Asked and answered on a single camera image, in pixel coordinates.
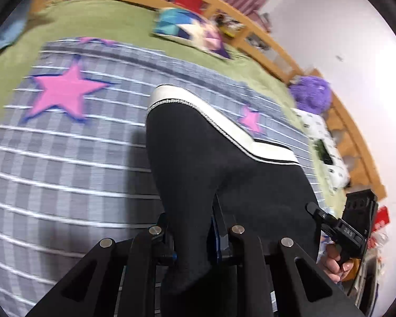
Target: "red package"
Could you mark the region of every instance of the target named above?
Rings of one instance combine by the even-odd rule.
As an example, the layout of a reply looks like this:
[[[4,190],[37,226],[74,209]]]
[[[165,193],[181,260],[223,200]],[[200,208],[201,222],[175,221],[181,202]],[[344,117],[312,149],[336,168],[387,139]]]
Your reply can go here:
[[[380,230],[390,223],[389,210],[386,206],[382,206],[378,209],[377,215],[375,216],[373,232]]]

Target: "wooden headboard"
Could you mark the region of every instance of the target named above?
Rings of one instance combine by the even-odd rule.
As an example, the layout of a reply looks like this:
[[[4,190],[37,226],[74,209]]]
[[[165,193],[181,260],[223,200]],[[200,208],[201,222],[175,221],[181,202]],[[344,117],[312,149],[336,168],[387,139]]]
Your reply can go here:
[[[126,1],[142,6],[152,8],[177,7],[172,2],[166,0],[119,0]],[[203,10],[202,15],[211,18],[213,15],[222,11],[230,17],[244,24],[234,38],[227,40],[231,46],[245,52],[248,56],[259,62],[269,73],[278,77],[281,81],[288,84],[294,75],[305,75],[304,71],[292,59],[292,57],[266,33],[258,24],[253,22],[240,11],[233,8],[222,0],[202,0],[207,3],[207,7]],[[265,44],[270,46],[271,50],[277,54],[273,60],[269,60],[260,50],[250,45],[246,38],[250,35],[256,35]],[[321,76],[320,72],[315,69],[310,75]],[[329,110],[329,118],[327,125],[330,130],[344,130],[342,142],[338,144],[339,152],[342,156],[351,155],[357,157],[355,168],[351,171],[351,187],[350,189],[361,189],[370,186],[376,193],[378,199],[385,198],[385,188],[381,184],[380,177],[375,168],[373,158],[366,143],[359,132],[356,124],[353,122],[349,113],[343,104],[334,95],[333,103]]]

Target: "pink star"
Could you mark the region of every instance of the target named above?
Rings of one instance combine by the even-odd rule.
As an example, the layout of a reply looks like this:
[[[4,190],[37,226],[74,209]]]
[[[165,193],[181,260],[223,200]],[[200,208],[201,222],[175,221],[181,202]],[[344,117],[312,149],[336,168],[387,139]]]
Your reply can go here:
[[[85,119],[83,95],[109,85],[108,82],[83,79],[78,62],[73,62],[62,75],[33,76],[32,78],[43,91],[35,99],[26,118],[32,118],[50,107],[57,106],[75,119]]]
[[[109,39],[93,38],[93,37],[80,37],[79,38],[79,42],[81,44],[90,43],[90,42],[92,42],[94,40],[99,41],[99,42],[103,43],[106,46],[113,46],[114,44],[116,44],[116,42],[114,40],[109,40]]]
[[[244,107],[242,111],[244,116],[239,118],[239,123],[246,126],[252,132],[259,133],[260,126],[257,124],[258,118],[260,116],[259,112],[251,111],[247,106]]]

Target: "triangular cutout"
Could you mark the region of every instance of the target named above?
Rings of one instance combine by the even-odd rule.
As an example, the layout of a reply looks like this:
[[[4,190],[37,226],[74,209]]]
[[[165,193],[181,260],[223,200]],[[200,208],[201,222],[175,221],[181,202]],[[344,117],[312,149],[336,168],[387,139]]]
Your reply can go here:
[[[328,284],[320,278],[318,273],[313,270],[303,258],[298,257],[295,260],[295,264],[309,302],[313,303],[320,299],[330,297],[333,294]]]
[[[94,275],[97,261],[93,260],[85,266],[79,275],[72,280],[72,282],[63,289],[62,295],[68,299],[76,302],[81,302],[87,295],[89,283]]]

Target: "metal screw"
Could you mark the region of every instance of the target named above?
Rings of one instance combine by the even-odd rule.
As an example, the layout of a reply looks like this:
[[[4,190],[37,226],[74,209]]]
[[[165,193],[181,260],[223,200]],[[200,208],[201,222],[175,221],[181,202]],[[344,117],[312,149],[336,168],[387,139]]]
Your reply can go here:
[[[112,241],[112,239],[111,238],[103,238],[101,241],[100,241],[100,246],[102,247],[102,248],[108,248],[110,245],[112,245],[113,244],[113,241]]]
[[[161,228],[158,225],[151,226],[151,228],[148,229],[148,232],[151,235],[159,235],[161,233]]]
[[[282,243],[285,247],[288,247],[288,248],[290,248],[291,246],[294,245],[293,239],[291,239],[291,238],[289,238],[289,237],[284,237],[284,238],[282,238],[281,243]]]
[[[234,234],[243,234],[245,232],[245,228],[241,225],[233,225],[232,226],[232,232]]]

